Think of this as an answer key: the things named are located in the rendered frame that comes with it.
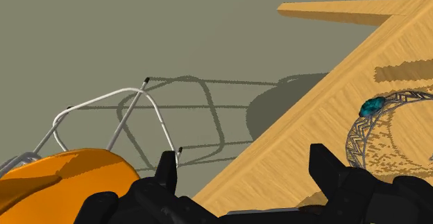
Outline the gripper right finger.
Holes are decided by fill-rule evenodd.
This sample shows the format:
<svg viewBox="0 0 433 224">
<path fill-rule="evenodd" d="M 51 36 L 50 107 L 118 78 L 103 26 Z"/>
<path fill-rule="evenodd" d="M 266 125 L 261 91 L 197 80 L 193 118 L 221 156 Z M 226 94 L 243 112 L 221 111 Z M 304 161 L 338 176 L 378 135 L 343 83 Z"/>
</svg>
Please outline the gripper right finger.
<svg viewBox="0 0 433 224">
<path fill-rule="evenodd" d="M 433 224 L 433 186 L 421 178 L 383 182 L 323 144 L 310 145 L 308 170 L 328 199 L 315 224 Z"/>
</svg>

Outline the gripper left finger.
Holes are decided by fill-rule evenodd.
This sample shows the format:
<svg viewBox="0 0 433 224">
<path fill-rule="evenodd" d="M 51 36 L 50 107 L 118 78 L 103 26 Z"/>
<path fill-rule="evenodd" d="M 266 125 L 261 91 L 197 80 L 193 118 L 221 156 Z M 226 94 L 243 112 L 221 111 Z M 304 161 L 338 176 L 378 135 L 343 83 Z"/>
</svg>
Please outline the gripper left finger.
<svg viewBox="0 0 433 224">
<path fill-rule="evenodd" d="M 74 224 L 219 224 L 186 196 L 175 196 L 176 154 L 164 151 L 153 177 L 134 181 L 125 195 L 112 191 L 87 197 Z"/>
</svg>

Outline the light wooden table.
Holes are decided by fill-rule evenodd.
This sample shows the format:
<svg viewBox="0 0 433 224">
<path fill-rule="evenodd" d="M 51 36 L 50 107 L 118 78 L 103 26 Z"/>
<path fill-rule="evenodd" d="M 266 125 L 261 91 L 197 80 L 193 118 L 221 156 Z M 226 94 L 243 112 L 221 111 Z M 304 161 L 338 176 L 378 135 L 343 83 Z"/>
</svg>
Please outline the light wooden table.
<svg viewBox="0 0 433 224">
<path fill-rule="evenodd" d="M 208 183 L 195 201 L 230 210 L 324 203 L 308 173 L 309 146 L 339 159 L 349 139 L 381 180 L 415 175 L 433 184 L 433 0 L 286 2 L 286 17 L 370 24 L 375 31 Z"/>
</svg>

